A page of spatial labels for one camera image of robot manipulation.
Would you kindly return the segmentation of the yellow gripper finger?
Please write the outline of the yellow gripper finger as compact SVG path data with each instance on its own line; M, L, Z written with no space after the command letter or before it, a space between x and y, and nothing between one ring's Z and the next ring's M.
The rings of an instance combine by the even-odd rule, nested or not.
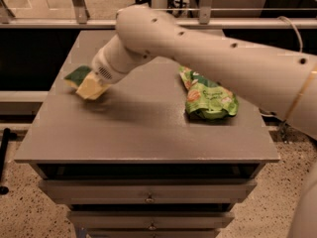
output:
M83 99L96 100L108 88L108 84L104 83L94 72L90 72L79 85L76 94Z

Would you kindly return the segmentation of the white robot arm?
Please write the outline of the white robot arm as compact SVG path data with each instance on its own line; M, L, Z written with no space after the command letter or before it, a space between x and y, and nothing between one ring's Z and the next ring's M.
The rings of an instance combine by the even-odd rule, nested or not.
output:
M91 63L77 94L96 99L155 57L185 65L317 139L317 57L187 30L149 7L118 12L116 35Z

